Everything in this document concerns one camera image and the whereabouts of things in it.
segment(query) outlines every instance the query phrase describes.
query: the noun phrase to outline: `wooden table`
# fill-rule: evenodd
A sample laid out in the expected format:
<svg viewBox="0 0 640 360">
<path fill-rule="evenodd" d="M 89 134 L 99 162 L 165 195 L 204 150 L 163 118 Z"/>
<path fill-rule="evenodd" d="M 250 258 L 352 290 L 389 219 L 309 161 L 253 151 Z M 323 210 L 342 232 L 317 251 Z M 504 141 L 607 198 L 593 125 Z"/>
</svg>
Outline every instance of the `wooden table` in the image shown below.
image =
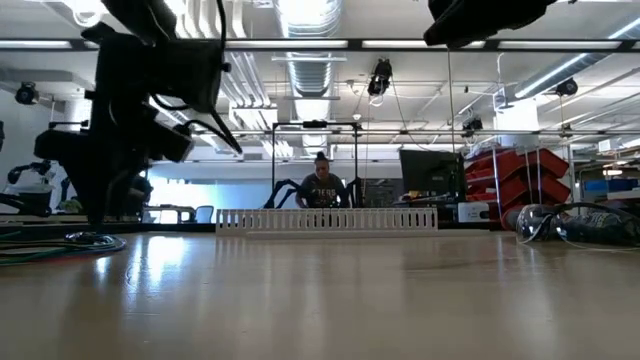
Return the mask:
<svg viewBox="0 0 640 360">
<path fill-rule="evenodd" d="M 508 234 L 131 235 L 0 268 L 0 359 L 637 359 L 640 257 Z"/>
</svg>

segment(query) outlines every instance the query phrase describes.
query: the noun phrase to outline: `green cable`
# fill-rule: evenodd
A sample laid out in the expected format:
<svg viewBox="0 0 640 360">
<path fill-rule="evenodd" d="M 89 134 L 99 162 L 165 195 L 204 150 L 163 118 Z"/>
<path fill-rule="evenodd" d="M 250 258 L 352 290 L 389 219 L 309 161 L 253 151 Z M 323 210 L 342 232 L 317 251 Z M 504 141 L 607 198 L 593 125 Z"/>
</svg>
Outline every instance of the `green cable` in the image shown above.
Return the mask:
<svg viewBox="0 0 640 360">
<path fill-rule="evenodd" d="M 48 257 L 56 257 L 66 253 L 67 251 L 68 249 L 62 248 L 62 249 L 55 249 L 50 251 L 43 251 L 41 253 L 29 255 L 26 257 L 16 258 L 16 259 L 0 260 L 0 266 L 17 265 L 17 264 L 28 263 L 34 260 L 45 259 Z"/>
<path fill-rule="evenodd" d="M 20 231 L 16 231 L 16 232 L 12 232 L 12 233 L 8 233 L 8 234 L 0 234 L 0 240 L 2 239 L 7 239 L 16 235 L 19 235 Z"/>
</svg>

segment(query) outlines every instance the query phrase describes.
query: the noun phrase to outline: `pipe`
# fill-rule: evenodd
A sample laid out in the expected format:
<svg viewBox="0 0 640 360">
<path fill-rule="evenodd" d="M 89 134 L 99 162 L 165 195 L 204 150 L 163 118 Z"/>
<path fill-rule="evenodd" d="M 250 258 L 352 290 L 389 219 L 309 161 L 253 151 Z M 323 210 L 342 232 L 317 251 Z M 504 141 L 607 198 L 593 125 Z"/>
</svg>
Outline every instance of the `pipe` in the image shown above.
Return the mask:
<svg viewBox="0 0 640 360">
<path fill-rule="evenodd" d="M 176 32 L 186 37 L 192 35 L 208 39 L 217 37 L 220 31 L 216 25 L 219 26 L 219 23 L 211 22 L 211 18 L 217 15 L 217 9 L 212 8 L 208 0 L 188 0 L 186 6 L 185 15 L 178 16 Z M 238 86 L 238 81 L 233 73 L 234 71 L 222 74 L 220 87 L 230 101 L 235 102 L 238 106 L 248 106 L 251 104 L 251 99 Z"/>
<path fill-rule="evenodd" d="M 245 32 L 244 25 L 242 23 L 242 20 L 244 18 L 243 9 L 244 9 L 244 1 L 234 0 L 233 14 L 231 18 L 231 28 L 233 29 L 233 32 L 235 33 L 236 38 L 239 38 L 239 39 L 247 38 L 247 33 Z M 246 64 L 248 76 L 253 82 L 253 84 L 255 85 L 255 91 L 260 97 L 260 100 L 263 106 L 270 107 L 271 100 L 267 95 L 267 91 L 264 87 L 264 83 L 262 82 L 262 79 L 260 78 L 260 75 L 258 73 L 258 65 L 256 64 L 255 57 L 253 56 L 252 53 L 246 53 L 246 52 L 241 53 L 240 56 L 242 57 L 243 62 Z"/>
<path fill-rule="evenodd" d="M 274 6 L 285 38 L 328 38 L 332 37 L 340 26 L 343 0 L 276 0 Z M 334 58 L 332 53 L 289 52 L 287 69 L 293 97 L 331 96 L 334 80 Z M 296 62 L 296 57 L 305 61 Z M 318 59 L 314 62 L 306 59 Z M 295 100 L 294 106 L 300 120 L 328 120 L 330 101 Z M 303 135 L 303 142 L 326 143 L 326 137 L 310 139 Z"/>
<path fill-rule="evenodd" d="M 571 105 L 576 101 L 584 99 L 585 97 L 589 96 L 589 94 L 598 92 L 598 91 L 600 91 L 602 89 L 606 89 L 606 88 L 608 88 L 609 86 L 611 86 L 613 84 L 616 84 L 616 83 L 618 83 L 618 82 L 620 82 L 620 81 L 622 81 L 622 80 L 624 80 L 626 78 L 629 78 L 631 76 L 634 76 L 638 72 L 640 72 L 640 67 L 631 69 L 630 71 L 627 71 L 626 73 L 624 73 L 624 74 L 622 74 L 622 75 L 620 75 L 620 76 L 618 76 L 616 78 L 613 78 L 613 79 L 611 79 L 611 80 L 609 80 L 607 82 L 604 82 L 604 83 L 594 87 L 593 89 L 591 89 L 589 91 L 585 91 L 580 95 L 571 97 L 568 101 L 563 102 L 561 105 L 558 105 L 558 106 L 554 107 L 551 110 L 545 111 L 544 114 L 546 115 L 546 114 L 549 114 L 549 113 L 554 112 L 556 110 L 559 110 L 562 107 L 567 107 L 568 105 Z"/>
</svg>

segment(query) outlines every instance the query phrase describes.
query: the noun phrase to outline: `ceiling duct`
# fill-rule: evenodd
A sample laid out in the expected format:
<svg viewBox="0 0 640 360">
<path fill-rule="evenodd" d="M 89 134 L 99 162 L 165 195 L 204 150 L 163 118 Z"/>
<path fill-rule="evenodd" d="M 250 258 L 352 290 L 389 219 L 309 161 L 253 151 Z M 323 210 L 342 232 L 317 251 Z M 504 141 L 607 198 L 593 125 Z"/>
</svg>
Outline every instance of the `ceiling duct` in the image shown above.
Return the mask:
<svg viewBox="0 0 640 360">
<path fill-rule="evenodd" d="M 275 8 L 283 37 L 328 38 L 332 37 L 340 26 L 342 0 L 276 0 Z M 300 98 L 294 101 L 298 120 L 328 120 L 331 102 L 318 98 L 332 96 L 332 54 L 290 52 L 286 57 L 290 59 L 287 66 L 293 97 Z M 326 144 L 326 135 L 303 135 L 303 143 Z"/>
<path fill-rule="evenodd" d="M 611 34 L 608 38 L 612 40 L 640 38 L 640 18 Z M 522 99 L 538 95 L 609 56 L 611 56 L 610 53 L 583 53 L 565 57 L 544 71 L 518 84 L 515 89 L 516 97 Z"/>
</svg>

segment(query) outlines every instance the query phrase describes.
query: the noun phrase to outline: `ceiling light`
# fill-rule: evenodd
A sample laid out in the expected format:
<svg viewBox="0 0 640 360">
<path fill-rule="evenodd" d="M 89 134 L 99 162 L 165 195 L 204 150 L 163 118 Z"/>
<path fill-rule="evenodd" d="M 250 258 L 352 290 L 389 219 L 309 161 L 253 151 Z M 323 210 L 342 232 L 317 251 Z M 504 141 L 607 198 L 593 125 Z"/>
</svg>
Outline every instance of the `ceiling light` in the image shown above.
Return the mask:
<svg viewBox="0 0 640 360">
<path fill-rule="evenodd" d="M 362 42 L 365 49 L 389 49 L 389 48 L 405 48 L 405 49 L 426 49 L 429 48 L 424 40 L 365 40 Z M 444 48 L 444 45 L 431 46 L 431 48 Z"/>
<path fill-rule="evenodd" d="M 624 35 L 625 33 L 627 33 L 629 30 L 633 29 L 634 27 L 640 25 L 640 18 L 637 18 L 635 21 L 633 21 L 632 23 L 626 25 L 625 27 L 623 27 L 622 29 L 616 31 L 615 33 L 611 34 L 608 39 L 613 40 L 613 39 L 617 39 L 618 37 Z M 576 57 L 574 57 L 573 59 L 567 61 L 566 63 L 560 65 L 558 68 L 556 68 L 555 70 L 549 72 L 547 75 L 541 77 L 540 79 L 538 79 L 538 81 L 534 82 L 533 84 L 529 85 L 528 87 L 526 87 L 525 89 L 519 91 L 516 93 L 516 97 L 517 98 L 522 98 L 525 97 L 527 95 L 529 95 L 529 93 L 531 91 L 533 91 L 535 88 L 537 88 L 538 86 L 540 86 L 540 84 L 544 83 L 545 81 L 549 80 L 552 76 L 557 75 L 558 73 L 560 73 L 561 71 L 565 70 L 566 68 L 568 68 L 569 66 L 577 63 L 578 61 L 582 60 L 584 57 L 586 57 L 588 54 L 580 54 Z"/>
<path fill-rule="evenodd" d="M 618 176 L 622 175 L 622 170 L 602 170 L 602 175 L 604 176 Z"/>
<path fill-rule="evenodd" d="M 71 43 L 58 40 L 0 40 L 0 49 L 71 49 Z"/>
<path fill-rule="evenodd" d="M 229 40 L 229 49 L 344 49 L 348 45 L 347 40 Z"/>
<path fill-rule="evenodd" d="M 558 66 L 555 70 L 547 73 L 547 75 L 541 77 L 540 79 L 538 79 L 538 81 L 534 82 L 533 84 L 527 86 L 526 88 L 518 91 L 516 93 L 516 97 L 517 98 L 523 98 L 527 95 L 529 95 L 529 93 L 531 91 L 533 91 L 534 89 L 536 89 L 538 86 L 540 86 L 540 84 L 542 84 L 543 82 L 549 80 L 551 77 L 559 74 L 561 71 L 563 71 L 564 69 L 568 68 L 569 66 L 577 63 L 578 61 L 582 60 L 585 56 L 587 56 L 587 54 L 580 54 L 576 57 L 574 57 L 573 59 L 567 61 L 566 63 Z"/>
<path fill-rule="evenodd" d="M 615 49 L 618 41 L 501 41 L 500 49 Z"/>
</svg>

